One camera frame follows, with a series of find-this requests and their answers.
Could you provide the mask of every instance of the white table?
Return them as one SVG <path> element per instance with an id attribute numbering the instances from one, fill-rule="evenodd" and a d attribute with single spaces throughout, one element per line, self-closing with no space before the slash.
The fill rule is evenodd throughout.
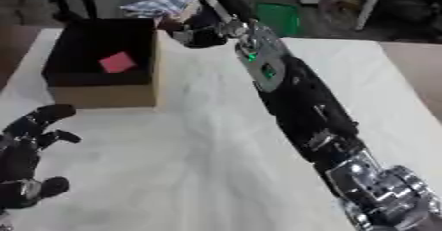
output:
<path id="1" fill-rule="evenodd" d="M 40 71 L 58 34 L 42 32 L 0 95 L 1 126 L 51 103 Z M 353 230 L 275 126 L 232 41 L 189 50 L 159 37 L 160 106 L 82 110 L 58 124 L 83 142 L 48 149 L 37 176 L 64 175 L 71 191 L 16 212 L 17 230 Z M 441 127 L 378 44 L 285 41 L 382 164 L 407 165 L 442 194 Z"/>

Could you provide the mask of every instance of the green container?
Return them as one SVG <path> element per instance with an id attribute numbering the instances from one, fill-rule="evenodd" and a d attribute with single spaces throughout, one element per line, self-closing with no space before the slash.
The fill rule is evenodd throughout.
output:
<path id="1" fill-rule="evenodd" d="M 280 37 L 299 34 L 300 21 L 298 9 L 290 5 L 256 3 L 255 15 L 269 25 Z"/>

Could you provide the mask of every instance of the chrome metal part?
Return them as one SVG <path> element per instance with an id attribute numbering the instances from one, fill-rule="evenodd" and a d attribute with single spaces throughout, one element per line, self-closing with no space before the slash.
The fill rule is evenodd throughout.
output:
<path id="1" fill-rule="evenodd" d="M 358 230 L 411 231 L 442 223 L 440 201 L 422 179 L 403 166 L 382 169 L 368 150 L 327 171 L 327 177 Z"/>
<path id="2" fill-rule="evenodd" d="M 236 53 L 260 88 L 272 92 L 284 80 L 286 70 L 281 57 L 290 51 L 268 26 L 255 20 L 248 25 L 239 38 Z M 276 74 L 268 75 L 267 69 Z"/>

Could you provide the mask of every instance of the green led light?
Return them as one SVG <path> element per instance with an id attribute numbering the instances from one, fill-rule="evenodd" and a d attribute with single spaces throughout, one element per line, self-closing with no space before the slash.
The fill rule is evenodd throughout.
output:
<path id="1" fill-rule="evenodd" d="M 248 61 L 249 62 L 253 62 L 253 61 L 255 61 L 257 59 L 257 55 L 255 54 L 255 53 L 250 53 L 249 54 L 249 58 L 248 58 Z"/>

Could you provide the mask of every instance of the pink paper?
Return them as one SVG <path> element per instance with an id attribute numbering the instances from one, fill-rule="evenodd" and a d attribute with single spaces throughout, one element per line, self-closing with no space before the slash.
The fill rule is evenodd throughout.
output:
<path id="1" fill-rule="evenodd" d="M 125 52 L 101 59 L 100 64 L 107 73 L 121 73 L 135 66 L 135 63 Z"/>

